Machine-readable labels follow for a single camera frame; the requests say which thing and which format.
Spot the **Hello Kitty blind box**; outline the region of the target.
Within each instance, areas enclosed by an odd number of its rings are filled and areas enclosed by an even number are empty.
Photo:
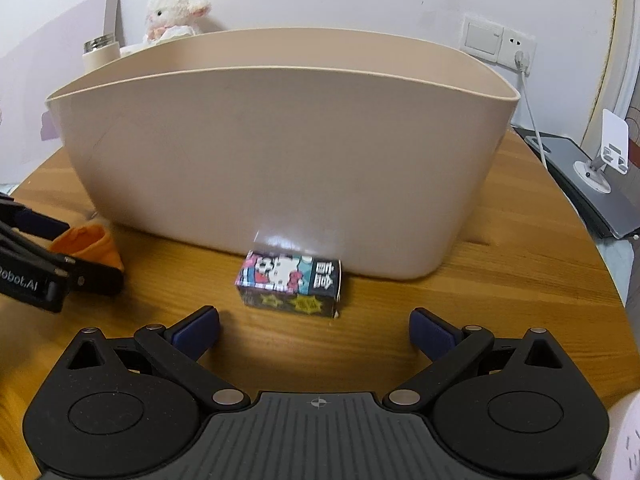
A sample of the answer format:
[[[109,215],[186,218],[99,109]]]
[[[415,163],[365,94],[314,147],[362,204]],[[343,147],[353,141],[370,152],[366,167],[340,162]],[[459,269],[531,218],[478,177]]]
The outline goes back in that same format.
[[[337,318],[342,281],[340,260],[249,252],[234,284],[249,307]]]

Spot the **dark grey laptop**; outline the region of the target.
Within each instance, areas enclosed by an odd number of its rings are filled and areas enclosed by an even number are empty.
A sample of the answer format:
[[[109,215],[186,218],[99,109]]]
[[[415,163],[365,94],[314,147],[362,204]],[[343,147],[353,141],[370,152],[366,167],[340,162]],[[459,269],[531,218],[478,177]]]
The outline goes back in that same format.
[[[639,208],[616,188],[605,171],[626,174],[629,169],[628,126],[605,110],[601,122],[601,145],[590,157],[572,139],[515,129],[542,160],[589,229],[600,237],[623,240],[639,234]]]

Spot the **white wall switch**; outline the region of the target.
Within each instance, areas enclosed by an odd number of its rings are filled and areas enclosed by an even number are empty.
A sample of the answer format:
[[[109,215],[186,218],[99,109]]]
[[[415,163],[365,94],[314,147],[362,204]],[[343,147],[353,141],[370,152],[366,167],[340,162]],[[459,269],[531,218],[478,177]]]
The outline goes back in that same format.
[[[465,15],[460,49],[488,63],[497,63],[504,26]]]

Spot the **white plush lamb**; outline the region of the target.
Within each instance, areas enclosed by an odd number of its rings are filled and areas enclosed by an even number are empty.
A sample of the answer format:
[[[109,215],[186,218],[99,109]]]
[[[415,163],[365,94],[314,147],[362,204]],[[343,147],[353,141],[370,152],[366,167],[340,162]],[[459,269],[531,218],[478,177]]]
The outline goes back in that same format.
[[[145,34],[140,44],[121,47],[121,56],[171,40],[199,35],[198,21],[209,14],[208,0],[149,0],[146,5]]]

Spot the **lilac headboard panel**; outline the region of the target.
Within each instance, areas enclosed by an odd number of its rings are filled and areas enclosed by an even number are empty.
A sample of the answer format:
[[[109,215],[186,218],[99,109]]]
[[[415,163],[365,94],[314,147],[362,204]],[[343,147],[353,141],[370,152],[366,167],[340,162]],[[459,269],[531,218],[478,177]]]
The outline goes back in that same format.
[[[118,0],[85,0],[1,58],[1,183],[23,181],[62,145],[49,94],[84,73],[84,43],[116,30]]]

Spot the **beige plastic storage bin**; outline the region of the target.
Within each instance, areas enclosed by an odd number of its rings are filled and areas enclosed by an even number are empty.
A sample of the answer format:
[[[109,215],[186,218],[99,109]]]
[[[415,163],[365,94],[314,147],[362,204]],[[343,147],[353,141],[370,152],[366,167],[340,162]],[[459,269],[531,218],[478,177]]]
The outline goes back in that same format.
[[[108,220],[408,280],[445,259],[519,99],[487,65],[434,42],[261,28],[140,50],[46,104]]]

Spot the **white door frame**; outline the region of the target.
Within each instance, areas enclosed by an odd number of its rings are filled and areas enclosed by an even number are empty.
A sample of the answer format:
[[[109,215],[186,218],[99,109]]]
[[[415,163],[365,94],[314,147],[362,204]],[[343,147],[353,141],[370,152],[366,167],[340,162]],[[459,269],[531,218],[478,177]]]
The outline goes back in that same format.
[[[600,139],[602,110],[625,118],[639,73],[639,0],[614,0],[608,57],[601,77],[597,99],[580,146],[589,155],[596,154]]]

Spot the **white wall socket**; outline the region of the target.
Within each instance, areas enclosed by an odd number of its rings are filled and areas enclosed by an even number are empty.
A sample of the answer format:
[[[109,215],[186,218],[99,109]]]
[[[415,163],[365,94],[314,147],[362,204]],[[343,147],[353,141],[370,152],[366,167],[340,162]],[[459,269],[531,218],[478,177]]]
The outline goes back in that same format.
[[[534,36],[505,27],[503,29],[497,64],[517,72],[520,68],[530,73],[533,66],[537,40]]]

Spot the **white phone stand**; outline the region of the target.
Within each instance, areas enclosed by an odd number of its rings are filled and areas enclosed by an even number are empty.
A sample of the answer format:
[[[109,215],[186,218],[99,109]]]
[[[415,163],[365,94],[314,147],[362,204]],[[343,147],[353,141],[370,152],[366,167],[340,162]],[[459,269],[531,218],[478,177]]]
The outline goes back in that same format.
[[[593,191],[610,194],[612,188],[604,170],[610,167],[623,176],[628,172],[628,125],[610,110],[604,110],[601,126],[601,143],[596,157],[589,162],[574,162],[573,169],[577,177]]]

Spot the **light blue bed sheet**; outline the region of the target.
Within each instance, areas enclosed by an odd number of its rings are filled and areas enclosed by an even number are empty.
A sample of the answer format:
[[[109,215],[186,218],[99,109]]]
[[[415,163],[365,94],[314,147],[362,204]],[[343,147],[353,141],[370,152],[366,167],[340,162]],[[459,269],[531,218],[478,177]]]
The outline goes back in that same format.
[[[624,240],[601,238],[596,241],[597,250],[611,275],[623,306],[626,306],[631,284],[632,269],[639,247],[639,237],[635,235]]]

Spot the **orange plush toy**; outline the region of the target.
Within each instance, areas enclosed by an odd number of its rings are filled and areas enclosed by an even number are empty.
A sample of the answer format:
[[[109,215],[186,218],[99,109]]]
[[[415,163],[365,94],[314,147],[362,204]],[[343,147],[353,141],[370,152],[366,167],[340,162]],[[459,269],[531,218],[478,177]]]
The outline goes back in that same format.
[[[49,249],[55,254],[104,264],[119,271],[124,270],[111,232],[99,223],[88,223],[68,229],[52,240]]]

